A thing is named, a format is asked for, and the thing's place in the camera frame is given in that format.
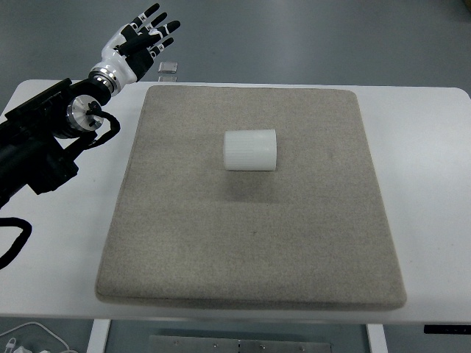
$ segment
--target white cylindrical object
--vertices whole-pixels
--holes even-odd
[[[226,131],[224,167],[228,171],[274,171],[277,135],[271,130]]]

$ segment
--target small metal object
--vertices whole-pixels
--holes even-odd
[[[178,63],[173,61],[163,61],[159,65],[159,72],[162,74],[175,74]]]
[[[158,82],[176,82],[176,81],[177,81],[176,76],[159,76]]]
[[[95,116],[93,114],[87,114],[89,110],[100,109],[100,104],[95,100],[94,97],[81,95],[76,97],[67,106],[67,121],[68,123],[78,131],[90,132],[95,131],[103,124],[103,118]]]

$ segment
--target black cable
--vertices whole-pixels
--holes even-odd
[[[32,233],[32,226],[28,221],[20,218],[0,218],[0,227],[18,227],[22,231],[15,239],[7,252],[0,257],[0,270],[7,267],[18,256],[24,244]]]
[[[112,116],[109,113],[103,112],[102,110],[88,110],[86,112],[86,115],[96,115],[99,116],[103,119],[106,119],[110,122],[110,131],[106,132],[101,136],[98,140],[95,140],[92,142],[88,147],[85,149],[94,149],[95,147],[101,146],[103,143],[108,142],[111,140],[113,137],[118,134],[119,130],[121,129],[121,125],[119,124],[118,119],[116,119],[114,116]]]

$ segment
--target gray felt mat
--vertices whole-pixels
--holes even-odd
[[[276,129],[276,171],[224,169],[224,131],[237,129]],[[96,293],[183,307],[401,307],[355,94],[150,88]]]

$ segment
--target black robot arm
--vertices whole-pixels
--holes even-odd
[[[125,85],[144,76],[158,54],[173,43],[172,38],[164,38],[180,26],[172,21],[156,28],[166,13],[144,25],[158,9],[159,4],[154,4],[120,28],[87,79],[75,84],[64,79],[5,114],[7,120],[0,124],[0,208],[25,185],[36,194],[56,190],[77,175],[74,161],[84,150],[100,146],[118,133],[118,120],[102,111],[102,106]],[[110,122],[110,131],[96,140],[104,119]],[[76,140],[63,148],[58,138]],[[0,227],[22,229],[12,248],[0,257],[0,269],[26,243],[31,227],[25,224],[18,218],[0,218]]]

